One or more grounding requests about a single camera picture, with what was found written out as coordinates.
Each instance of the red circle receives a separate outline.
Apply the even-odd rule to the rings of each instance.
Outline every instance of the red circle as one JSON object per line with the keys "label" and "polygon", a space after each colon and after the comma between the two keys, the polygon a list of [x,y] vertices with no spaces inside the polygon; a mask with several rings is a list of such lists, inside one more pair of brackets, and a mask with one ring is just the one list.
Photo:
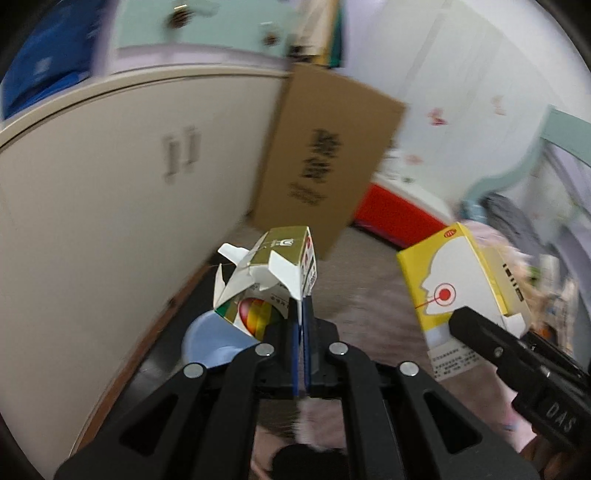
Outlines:
{"label": "red circle", "polygon": [[442,288],[439,292],[439,299],[443,301],[448,301],[452,296],[452,292],[449,291],[449,288]]}

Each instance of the cardboard box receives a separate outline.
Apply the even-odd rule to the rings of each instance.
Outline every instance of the cardboard box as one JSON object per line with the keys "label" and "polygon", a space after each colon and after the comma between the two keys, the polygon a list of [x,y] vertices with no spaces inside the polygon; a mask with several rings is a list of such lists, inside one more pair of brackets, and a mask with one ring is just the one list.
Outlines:
{"label": "cardboard box", "polygon": [[273,228],[250,250],[223,244],[219,249],[236,265],[226,284],[222,266],[217,268],[213,308],[235,327],[262,340],[265,327],[288,317],[290,298],[298,303],[316,281],[316,257],[306,226]]}
{"label": "cardboard box", "polygon": [[270,142],[252,221],[308,225],[323,257],[353,219],[405,106],[372,88],[296,64]]}
{"label": "cardboard box", "polygon": [[403,250],[398,260],[436,380],[465,372],[481,360],[451,336],[454,310],[470,307],[515,336],[525,332],[531,315],[501,254],[481,250],[461,223]]}

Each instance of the cabinet handle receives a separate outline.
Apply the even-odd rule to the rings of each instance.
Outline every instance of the cabinet handle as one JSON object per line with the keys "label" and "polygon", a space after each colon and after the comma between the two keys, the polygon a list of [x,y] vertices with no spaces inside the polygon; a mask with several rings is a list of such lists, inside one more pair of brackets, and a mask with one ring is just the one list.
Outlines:
{"label": "cabinet handle", "polygon": [[281,41],[279,27],[275,22],[263,22],[260,25],[262,32],[262,44],[266,47],[277,45]]}
{"label": "cabinet handle", "polygon": [[181,3],[173,7],[173,12],[168,16],[167,25],[173,29],[183,28],[191,21],[194,15],[195,11],[192,8],[187,4]]}
{"label": "cabinet handle", "polygon": [[192,165],[199,161],[199,149],[201,147],[201,133],[195,128],[186,129],[187,135],[187,165]]}
{"label": "cabinet handle", "polygon": [[164,176],[168,179],[178,173],[178,165],[180,159],[180,143],[175,140],[172,135],[164,137],[164,152],[168,172]]}

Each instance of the light blue bowl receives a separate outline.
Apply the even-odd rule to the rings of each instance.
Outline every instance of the light blue bowl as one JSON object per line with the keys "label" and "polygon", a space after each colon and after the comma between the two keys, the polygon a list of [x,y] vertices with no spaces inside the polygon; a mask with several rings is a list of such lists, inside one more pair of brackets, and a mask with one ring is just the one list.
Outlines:
{"label": "light blue bowl", "polygon": [[185,364],[198,362],[213,368],[230,363],[238,353],[257,343],[256,338],[210,310],[189,326],[181,352]]}

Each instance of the floor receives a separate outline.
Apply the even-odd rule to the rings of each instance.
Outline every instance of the floor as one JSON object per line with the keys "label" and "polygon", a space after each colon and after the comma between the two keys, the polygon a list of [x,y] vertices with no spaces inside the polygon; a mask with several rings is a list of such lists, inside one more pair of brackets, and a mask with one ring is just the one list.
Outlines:
{"label": "floor", "polygon": [[[261,232],[242,224],[226,241],[250,248],[260,235]],[[313,291],[316,316],[333,318],[350,306],[356,293],[369,289],[376,278],[392,270],[397,264],[395,254],[393,245],[356,228],[346,228],[328,259],[319,261],[318,280]],[[226,261],[216,254],[209,263],[215,266]],[[230,272],[231,267],[225,267],[225,276]],[[176,371],[185,331],[196,317],[211,309],[214,277],[215,269],[211,268],[163,330],[109,412],[103,428],[120,419]],[[292,436],[291,424],[296,415],[295,407],[294,402],[264,401],[260,408],[259,422],[278,433]]]}

